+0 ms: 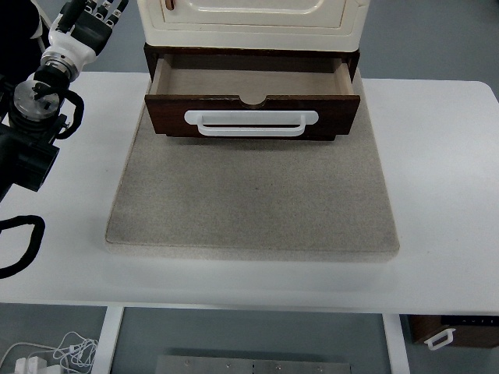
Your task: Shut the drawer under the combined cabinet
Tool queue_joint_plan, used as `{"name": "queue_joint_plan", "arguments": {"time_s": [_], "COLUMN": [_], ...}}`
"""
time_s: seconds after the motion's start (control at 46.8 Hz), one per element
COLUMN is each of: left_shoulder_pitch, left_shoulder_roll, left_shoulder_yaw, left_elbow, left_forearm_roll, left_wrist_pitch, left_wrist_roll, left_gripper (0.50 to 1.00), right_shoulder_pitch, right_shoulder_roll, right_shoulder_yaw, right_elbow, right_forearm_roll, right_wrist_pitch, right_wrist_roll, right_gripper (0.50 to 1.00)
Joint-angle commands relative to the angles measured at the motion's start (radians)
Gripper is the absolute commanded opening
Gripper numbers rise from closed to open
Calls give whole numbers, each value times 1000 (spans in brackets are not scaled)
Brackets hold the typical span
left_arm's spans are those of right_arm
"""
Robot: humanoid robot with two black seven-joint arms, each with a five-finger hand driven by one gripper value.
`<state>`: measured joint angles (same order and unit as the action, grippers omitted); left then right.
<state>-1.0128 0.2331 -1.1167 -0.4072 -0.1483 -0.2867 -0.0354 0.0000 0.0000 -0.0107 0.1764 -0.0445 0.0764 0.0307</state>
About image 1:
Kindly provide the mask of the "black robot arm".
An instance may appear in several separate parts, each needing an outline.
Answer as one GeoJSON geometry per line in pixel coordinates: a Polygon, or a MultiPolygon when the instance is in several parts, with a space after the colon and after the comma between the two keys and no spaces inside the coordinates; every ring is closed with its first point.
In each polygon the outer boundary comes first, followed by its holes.
{"type": "Polygon", "coordinates": [[[1,3],[1,194],[38,191],[83,120],[69,89],[102,52],[128,3],[68,1],[49,23],[35,1],[1,3]]]}

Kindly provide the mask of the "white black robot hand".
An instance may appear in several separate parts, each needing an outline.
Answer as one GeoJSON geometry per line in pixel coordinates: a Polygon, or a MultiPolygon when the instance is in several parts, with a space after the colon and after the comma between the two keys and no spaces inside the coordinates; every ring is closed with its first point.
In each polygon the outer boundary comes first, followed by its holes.
{"type": "Polygon", "coordinates": [[[104,21],[112,3],[105,0],[97,6],[96,0],[86,0],[86,12],[83,12],[84,1],[67,2],[49,30],[48,57],[67,62],[72,67],[93,63],[108,43],[113,27],[129,1],[121,0],[104,21]]]}

